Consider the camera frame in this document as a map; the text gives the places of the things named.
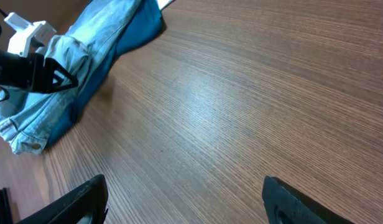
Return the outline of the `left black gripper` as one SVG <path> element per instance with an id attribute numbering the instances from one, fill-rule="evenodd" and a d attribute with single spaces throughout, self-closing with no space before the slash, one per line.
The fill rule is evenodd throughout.
<path id="1" fill-rule="evenodd" d="M 35 53 L 21 57 L 0 49 L 0 86 L 55 93 L 77 87 L 78 79 L 54 58 Z"/>

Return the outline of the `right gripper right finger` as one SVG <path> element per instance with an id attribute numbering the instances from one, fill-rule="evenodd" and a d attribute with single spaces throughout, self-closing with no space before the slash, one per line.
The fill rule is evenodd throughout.
<path id="1" fill-rule="evenodd" d="M 277 177 L 265 177 L 262 199 L 270 224 L 353 224 Z"/>

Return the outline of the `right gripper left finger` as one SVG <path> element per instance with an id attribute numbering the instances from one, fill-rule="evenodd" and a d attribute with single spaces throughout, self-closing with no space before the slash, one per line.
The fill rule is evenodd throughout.
<path id="1" fill-rule="evenodd" d="M 21 223 L 104 223 L 108 188 L 103 174 L 81 184 L 58 200 L 21 220 Z"/>

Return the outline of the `light blue denim shorts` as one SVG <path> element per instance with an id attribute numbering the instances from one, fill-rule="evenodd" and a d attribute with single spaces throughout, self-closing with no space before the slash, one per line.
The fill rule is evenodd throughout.
<path id="1" fill-rule="evenodd" d="M 40 154 L 140 0 L 93 0 L 62 35 L 26 57 L 0 49 L 0 137 L 14 154 Z"/>

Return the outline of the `white garment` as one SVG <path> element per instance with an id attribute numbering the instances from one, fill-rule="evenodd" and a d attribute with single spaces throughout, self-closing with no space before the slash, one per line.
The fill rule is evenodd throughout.
<path id="1" fill-rule="evenodd" d="M 165 7 L 167 7 L 173 1 L 174 0 L 156 0 L 157 5 L 158 5 L 160 10 L 163 10 Z"/>

